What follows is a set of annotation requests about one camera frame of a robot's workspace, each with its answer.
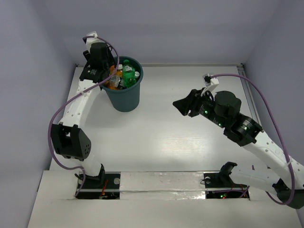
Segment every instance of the black bracket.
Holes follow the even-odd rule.
[[[52,124],[51,139],[55,152],[64,158],[86,159],[91,151],[91,141],[77,125],[73,127]]]
[[[80,181],[83,180],[83,174],[75,174]],[[105,168],[101,164],[98,176],[85,176],[85,182],[82,191],[77,195],[78,199],[118,199],[120,196],[120,173],[105,173]]]
[[[234,162],[227,162],[222,166],[219,172],[205,172],[204,173],[204,182],[206,188],[240,188],[240,184],[235,184],[229,175],[231,170],[237,166]]]
[[[282,179],[279,179],[279,181],[276,184],[273,184],[272,187],[274,187],[276,191],[276,196],[282,202],[286,202],[289,199],[291,194],[291,189],[289,189],[285,185]],[[304,190],[295,190],[294,193],[295,193],[294,198],[288,204],[288,206],[294,209],[300,209],[304,206]]]
[[[110,66],[115,65],[115,59],[111,53],[111,46],[103,42],[93,43],[90,52],[83,54],[87,63],[80,75],[80,80],[92,80],[99,83],[109,77]]]

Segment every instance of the green plastic bottle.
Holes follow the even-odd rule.
[[[123,62],[123,79],[124,84],[127,88],[133,86],[136,83],[135,69],[127,59]]]

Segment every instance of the white cable clip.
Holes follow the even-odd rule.
[[[82,96],[86,96],[86,93],[87,93],[87,92],[80,91],[80,93],[81,93]]]
[[[294,161],[294,160],[293,160],[293,158],[289,156],[289,162],[288,162],[288,163],[286,163],[286,165],[285,165],[285,166],[288,166],[288,165],[289,165],[289,164],[291,164],[293,161]]]
[[[214,75],[213,73],[208,73],[208,74],[205,74],[203,76],[203,79],[204,79],[206,87],[203,89],[203,91],[201,92],[200,96],[203,96],[204,93],[207,92],[207,91],[212,92],[219,85],[219,80],[216,77],[211,78],[210,81],[206,81],[205,77],[209,77],[210,78],[213,75]]]

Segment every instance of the wire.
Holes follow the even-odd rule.
[[[250,186],[247,186],[247,188],[245,189],[244,193],[239,197],[239,198],[242,198],[243,196],[245,196],[245,194],[248,192]]]
[[[102,189],[101,194],[100,194],[99,197],[102,197],[102,196],[105,195],[104,193],[105,193],[106,185],[108,184],[108,182],[109,182],[109,180],[106,180],[106,181],[105,181],[104,186],[103,186],[103,189]]]
[[[266,192],[266,194],[270,197],[270,199],[272,199],[274,202],[276,202],[277,204],[280,204],[280,205],[288,205],[292,202],[294,196],[295,196],[295,175],[294,175],[294,170],[293,170],[293,167],[292,167],[292,164],[289,163],[290,162],[290,158],[289,158],[289,154],[288,154],[288,151],[287,151],[287,148],[285,146],[285,143],[284,143],[284,140],[282,138],[282,135],[279,131],[279,128],[276,124],[276,121],[272,115],[272,112],[270,110],[270,107],[266,101],[266,98],[264,97],[264,95],[262,94],[262,92],[258,89],[258,87],[251,81],[249,80],[248,78],[244,77],[244,76],[241,76],[241,75],[236,75],[236,74],[218,74],[218,75],[213,75],[211,76],[210,78],[215,78],[215,77],[222,77],[222,76],[232,76],[232,77],[239,77],[239,78],[242,78],[246,81],[248,81],[255,89],[256,91],[260,94],[261,98],[263,99],[264,101],[264,104],[267,108],[267,111],[269,113],[269,116],[271,118],[271,121],[272,123],[274,124],[275,126],[275,130],[277,132],[277,135],[279,136],[279,139],[280,139],[280,142],[281,142],[281,145],[283,147],[283,153],[285,155],[285,158],[286,158],[286,162],[288,163],[288,168],[289,168],[289,171],[290,171],[290,176],[291,176],[291,193],[290,193],[290,196],[289,196],[289,199],[286,201],[286,202],[279,202],[277,200],[275,200],[270,194],[269,192]]]
[[[205,92],[205,94],[210,98],[211,101],[214,101],[214,97],[213,97],[212,93],[209,90],[207,90]]]
[[[221,193],[221,192],[224,192],[225,194],[231,192],[231,191],[237,191],[237,192],[242,192],[247,198],[248,198],[248,195],[246,193],[244,193],[242,190],[238,190],[238,189],[230,189],[229,191],[227,190],[217,190],[217,191],[213,191],[213,193]]]
[[[51,139],[52,124],[53,124],[53,122],[54,122],[56,116],[57,116],[57,115],[58,115],[58,114],[59,114],[59,113],[60,113],[60,112],[69,104],[69,103],[71,103],[72,101],[74,101],[74,100],[76,100],[77,98],[79,98],[83,93],[86,93],[86,92],[88,92],[88,91],[90,91],[90,90],[96,88],[97,86],[102,85],[102,84],[105,83],[106,81],[108,81],[108,80],[116,73],[116,71],[117,71],[117,69],[118,69],[118,65],[119,65],[119,56],[118,56],[118,53],[117,53],[116,49],[115,49],[111,44],[109,44],[109,42],[107,42],[106,40],[104,40],[104,39],[102,39],[102,38],[100,38],[100,37],[95,37],[95,36],[87,36],[87,37],[84,37],[84,38],[97,38],[97,39],[99,39],[99,40],[105,42],[107,45],[111,46],[112,49],[113,49],[113,50],[115,51],[115,53],[116,53],[116,56],[117,56],[117,64],[116,64],[115,70],[113,71],[113,73],[112,73],[108,78],[106,78],[106,79],[103,80],[102,82],[99,82],[99,83],[97,83],[97,84],[95,84],[95,85],[93,85],[93,86],[87,88],[87,89],[84,90],[82,93],[76,94],[76,95],[73,96],[71,99],[69,99],[66,103],[64,103],[64,104],[63,104],[63,105],[54,113],[54,115],[52,116],[52,118],[51,118],[51,120],[50,120],[50,122],[49,122],[49,125],[48,125],[48,131],[47,131],[47,136],[48,136],[48,137],[47,137],[48,148],[49,148],[49,150],[50,150],[50,152],[51,152],[51,155],[52,155],[52,158],[54,159],[54,161],[55,161],[61,168],[66,169],[66,170],[76,170],[76,169],[81,169],[81,170],[82,170],[82,173],[83,173],[83,176],[84,176],[84,177],[83,177],[83,180],[82,180],[82,182],[81,182],[81,184],[80,184],[79,189],[78,189],[77,192],[75,193],[75,197],[79,194],[80,190],[82,189],[82,187],[83,187],[83,185],[84,185],[84,182],[85,182],[85,180],[86,180],[86,175],[85,175],[85,174],[86,174],[86,171],[85,171],[84,167],[82,167],[82,166],[75,166],[75,167],[72,167],[72,168],[67,167],[67,166],[63,165],[63,164],[58,160],[58,158],[56,157],[56,155],[55,155],[55,153],[54,153],[54,149],[53,149],[53,146],[52,146],[52,139]]]

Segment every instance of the plastic bottle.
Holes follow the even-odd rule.
[[[111,87],[118,87],[119,86],[119,83],[120,83],[120,77],[117,76],[117,75],[113,75],[110,80],[109,80],[109,86]]]
[[[120,80],[118,88],[120,88],[120,89],[125,89],[126,88],[123,78]]]
[[[136,78],[136,81],[139,79],[139,76],[140,76],[140,73],[138,71],[135,71],[135,78]]]
[[[115,74],[119,77],[123,77],[123,65],[122,64],[118,65],[118,69],[117,69],[117,72]]]
[[[136,83],[135,70],[127,59],[123,62],[123,79],[127,88]]]

